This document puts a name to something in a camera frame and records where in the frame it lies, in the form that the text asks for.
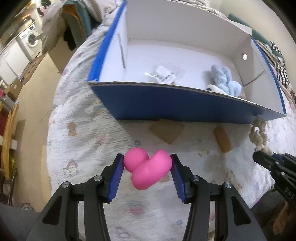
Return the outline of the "person's right hand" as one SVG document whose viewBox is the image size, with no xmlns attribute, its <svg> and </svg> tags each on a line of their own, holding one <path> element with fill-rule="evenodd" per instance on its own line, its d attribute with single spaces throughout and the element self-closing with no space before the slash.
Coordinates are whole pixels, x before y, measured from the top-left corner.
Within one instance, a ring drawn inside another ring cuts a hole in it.
<svg viewBox="0 0 296 241">
<path fill-rule="evenodd" d="M 295 207 L 287 201 L 273 224 L 273 233 L 281 235 L 288 230 L 295 230 Z"/>
</svg>

